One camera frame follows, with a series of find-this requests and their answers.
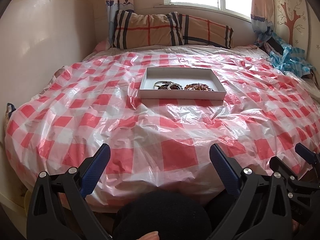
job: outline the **brown pillow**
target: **brown pillow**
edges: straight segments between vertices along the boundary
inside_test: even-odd
[[[233,47],[233,29],[207,19],[179,14],[184,44],[213,45],[225,49]]]
[[[177,12],[166,15],[138,15],[120,10],[116,12],[114,24],[114,48],[184,45]]]

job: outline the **tree wall decal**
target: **tree wall decal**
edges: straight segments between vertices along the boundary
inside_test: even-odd
[[[301,29],[304,29],[304,27],[301,24],[295,26],[296,21],[300,19],[302,16],[304,16],[304,11],[302,12],[302,14],[297,14],[297,10],[300,10],[299,6],[301,5],[302,0],[299,0],[299,2],[296,2],[297,4],[293,10],[291,10],[291,8],[289,7],[290,5],[288,5],[290,3],[290,0],[284,0],[284,3],[281,3],[280,0],[278,0],[278,2],[280,4],[277,6],[278,11],[280,13],[278,15],[278,17],[280,17],[280,20],[277,21],[277,24],[278,25],[284,24],[289,28],[289,44],[293,45],[293,30],[296,29],[297,31],[302,33]]]

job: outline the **window sill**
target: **window sill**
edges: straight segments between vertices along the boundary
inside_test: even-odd
[[[155,5],[154,8],[186,8],[186,9],[196,9],[196,10],[202,10],[202,11],[208,11],[208,12],[215,12],[215,13],[220,13],[224,15],[228,15],[234,18],[238,18],[240,20],[244,20],[246,22],[251,23],[251,18],[233,12],[233,11],[221,11],[218,8],[207,6],[207,5],[202,5],[202,4],[188,4],[188,3],[171,3],[171,4],[160,4],[160,5]]]

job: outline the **jewelry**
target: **jewelry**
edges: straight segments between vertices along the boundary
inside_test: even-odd
[[[168,90],[183,90],[182,85],[179,85],[177,83],[172,83],[168,86]]]
[[[199,90],[199,91],[213,91],[213,89],[209,88],[208,85],[205,84],[191,84],[191,85],[186,85],[184,88],[185,90]]]
[[[171,81],[158,81],[154,84],[154,86],[157,87],[158,89],[165,90],[165,89],[168,89],[168,86],[171,84],[173,84],[173,82]]]

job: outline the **blue gripper pad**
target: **blue gripper pad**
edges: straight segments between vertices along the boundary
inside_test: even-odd
[[[302,143],[297,143],[294,147],[294,150],[310,165],[316,164],[315,154],[307,147],[305,147]]]
[[[210,160],[216,169],[227,192],[233,196],[240,195],[240,178],[229,164],[222,150],[214,144],[210,147]]]
[[[81,179],[80,194],[82,197],[92,194],[96,187],[105,167],[107,166],[111,156],[110,147],[108,144],[102,144],[99,150],[92,158],[92,162],[85,171]]]

